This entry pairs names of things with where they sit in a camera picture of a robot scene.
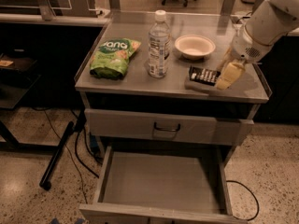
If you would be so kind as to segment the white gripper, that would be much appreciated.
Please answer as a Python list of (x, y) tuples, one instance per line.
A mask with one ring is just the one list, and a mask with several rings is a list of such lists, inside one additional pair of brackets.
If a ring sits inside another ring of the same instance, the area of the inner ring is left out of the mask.
[(217, 71), (221, 74), (217, 78), (215, 87), (219, 90), (226, 90), (245, 72), (245, 66), (242, 63), (232, 62), (234, 58), (246, 63), (257, 63), (271, 48), (273, 48), (272, 45), (263, 45), (255, 41), (246, 29), (241, 27), (235, 33), (231, 47), (227, 49), (217, 66)]

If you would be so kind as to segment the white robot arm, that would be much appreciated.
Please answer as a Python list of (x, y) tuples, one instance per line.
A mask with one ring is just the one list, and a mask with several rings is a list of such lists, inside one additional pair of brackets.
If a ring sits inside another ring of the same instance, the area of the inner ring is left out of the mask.
[(299, 27), (299, 0), (263, 0), (235, 33), (217, 70), (215, 87), (226, 90), (260, 61), (281, 37)]

